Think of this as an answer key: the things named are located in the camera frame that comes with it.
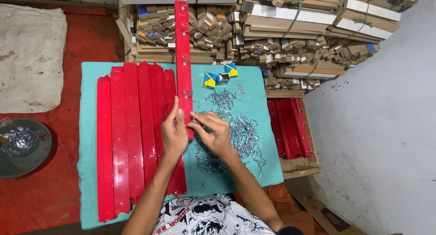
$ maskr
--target printed shirt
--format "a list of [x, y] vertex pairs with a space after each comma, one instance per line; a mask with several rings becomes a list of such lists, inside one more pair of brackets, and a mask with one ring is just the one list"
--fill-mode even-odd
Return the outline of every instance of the printed shirt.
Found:
[[154, 235], [303, 235], [294, 227], [275, 233], [227, 195], [175, 198], [163, 203]]

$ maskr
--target gray bowl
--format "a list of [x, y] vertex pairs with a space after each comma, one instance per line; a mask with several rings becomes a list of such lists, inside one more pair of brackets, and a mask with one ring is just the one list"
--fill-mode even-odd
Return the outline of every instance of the gray bowl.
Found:
[[0, 128], [0, 133], [9, 132], [16, 125], [26, 126], [35, 132], [42, 132], [43, 137], [38, 139], [38, 143], [34, 147], [32, 153], [25, 157], [10, 157], [0, 153], [0, 178], [16, 178], [23, 176], [30, 171], [36, 169], [47, 158], [50, 149], [52, 148], [52, 135], [48, 128], [39, 121], [29, 118], [13, 119], [14, 125], [7, 125]]

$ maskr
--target wooden crate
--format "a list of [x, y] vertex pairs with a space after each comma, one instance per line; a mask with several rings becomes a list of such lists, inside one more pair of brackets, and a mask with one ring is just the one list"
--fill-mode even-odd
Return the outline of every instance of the wooden crate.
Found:
[[[306, 109], [304, 104], [304, 92], [300, 90], [265, 90], [266, 98], [302, 98], [300, 101], [301, 108]], [[302, 112], [305, 122], [309, 122], [307, 112]], [[306, 125], [307, 135], [311, 136], [310, 124]], [[309, 139], [311, 149], [315, 149], [313, 139]], [[313, 153], [312, 157], [300, 157], [296, 159], [282, 159], [280, 158], [280, 165], [282, 166], [282, 173], [284, 179], [290, 179], [300, 176], [317, 174], [323, 171], [318, 163], [317, 154]]]

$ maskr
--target red floor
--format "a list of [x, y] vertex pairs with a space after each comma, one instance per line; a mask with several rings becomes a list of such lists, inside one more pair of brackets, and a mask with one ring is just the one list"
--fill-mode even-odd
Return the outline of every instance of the red floor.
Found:
[[[53, 6], [38, 6], [52, 9]], [[123, 61], [124, 48], [112, 15], [102, 8], [63, 7], [68, 32], [61, 104], [29, 117], [49, 126], [53, 151], [43, 168], [20, 179], [0, 179], [0, 234], [12, 235], [79, 222], [79, 102], [83, 61]]]

